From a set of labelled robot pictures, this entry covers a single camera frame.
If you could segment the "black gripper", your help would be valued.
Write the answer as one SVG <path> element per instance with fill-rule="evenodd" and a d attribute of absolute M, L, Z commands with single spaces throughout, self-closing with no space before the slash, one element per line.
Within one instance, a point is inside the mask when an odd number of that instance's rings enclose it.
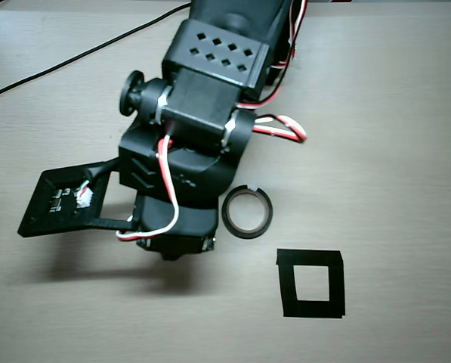
<path fill-rule="evenodd" d="M 174 215 L 171 203 L 141 196 L 135 206 L 137 231 L 148 232 L 166 226 Z M 164 234 L 142 237 L 137 245 L 147 251 L 160 253 L 167 261 L 187 254 L 200 254 L 215 248 L 218 227 L 218 198 L 179 207 L 176 224 Z"/>

